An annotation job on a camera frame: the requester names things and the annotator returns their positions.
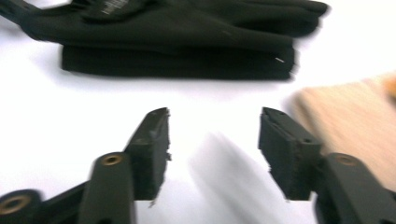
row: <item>black clamp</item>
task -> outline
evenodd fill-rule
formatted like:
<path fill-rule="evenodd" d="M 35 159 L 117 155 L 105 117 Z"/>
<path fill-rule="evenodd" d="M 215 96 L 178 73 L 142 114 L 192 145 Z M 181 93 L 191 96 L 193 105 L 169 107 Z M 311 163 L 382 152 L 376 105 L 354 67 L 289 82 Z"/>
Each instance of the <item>black clamp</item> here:
<path fill-rule="evenodd" d="M 384 189 L 357 158 L 320 155 L 321 143 L 288 115 L 262 109 L 259 149 L 285 197 L 318 197 L 320 224 L 395 224 L 395 194 Z"/>
<path fill-rule="evenodd" d="M 154 200 L 170 160 L 168 110 L 149 112 L 123 152 L 98 158 L 91 180 L 42 202 L 38 191 L 0 198 L 0 224 L 135 224 L 134 201 Z"/>

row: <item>blurred object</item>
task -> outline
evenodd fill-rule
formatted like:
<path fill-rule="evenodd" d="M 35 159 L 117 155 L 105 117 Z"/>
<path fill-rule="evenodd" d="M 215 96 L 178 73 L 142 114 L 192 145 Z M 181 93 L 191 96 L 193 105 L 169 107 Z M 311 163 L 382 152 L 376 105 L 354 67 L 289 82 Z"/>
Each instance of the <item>blurred object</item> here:
<path fill-rule="evenodd" d="M 259 149 L 287 199 L 316 198 L 319 224 L 394 224 L 396 203 L 359 159 L 319 156 L 320 142 L 288 115 L 262 109 Z"/>
<path fill-rule="evenodd" d="M 324 145 L 321 153 L 362 160 L 385 188 L 396 190 L 396 108 L 383 81 L 306 88 L 294 99 L 297 120 Z"/>
<path fill-rule="evenodd" d="M 194 186 L 216 208 L 206 215 L 205 223 L 289 223 L 272 211 L 288 209 L 282 200 L 283 206 L 276 200 L 268 203 L 276 192 L 268 185 L 270 179 L 265 179 L 262 167 L 222 134 L 207 138 L 211 145 L 189 159 Z"/>

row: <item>white table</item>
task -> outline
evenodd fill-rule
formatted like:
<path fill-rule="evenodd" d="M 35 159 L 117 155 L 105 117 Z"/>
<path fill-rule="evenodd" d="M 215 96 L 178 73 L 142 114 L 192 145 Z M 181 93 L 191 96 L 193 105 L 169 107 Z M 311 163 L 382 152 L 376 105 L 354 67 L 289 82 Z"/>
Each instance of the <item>white table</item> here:
<path fill-rule="evenodd" d="M 47 200 L 74 187 L 97 157 L 123 150 L 146 113 L 166 106 L 173 160 L 156 205 L 137 203 L 139 224 L 316 223 L 313 203 L 287 202 L 268 173 L 257 149 L 262 107 L 290 113 L 303 87 L 396 64 L 394 1 L 323 2 L 332 10 L 296 42 L 300 68 L 288 81 L 72 74 L 59 68 L 59 45 L 36 42 L 0 18 L 0 195 L 39 189 Z"/>

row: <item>black glove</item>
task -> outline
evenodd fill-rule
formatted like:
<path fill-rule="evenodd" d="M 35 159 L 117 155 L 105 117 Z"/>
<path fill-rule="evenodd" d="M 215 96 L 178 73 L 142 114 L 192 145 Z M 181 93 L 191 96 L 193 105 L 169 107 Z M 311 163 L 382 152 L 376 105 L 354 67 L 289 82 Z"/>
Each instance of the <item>black glove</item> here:
<path fill-rule="evenodd" d="M 326 9 L 325 4 L 305 0 L 75 0 L 63 7 L 31 10 L 19 22 L 30 37 L 64 45 L 67 70 L 78 71 L 78 62 L 93 60 L 81 58 L 84 54 L 111 53 L 92 63 L 100 66 L 122 61 L 117 56 L 128 50 L 128 60 L 143 57 L 150 68 L 169 67 L 167 58 L 173 58 L 175 69 L 221 64 L 244 70 L 256 62 L 227 62 L 222 56 L 252 53 L 273 67 L 259 65 L 254 70 L 289 72 L 292 38 L 314 31 Z M 69 48 L 78 54 L 65 52 Z"/>

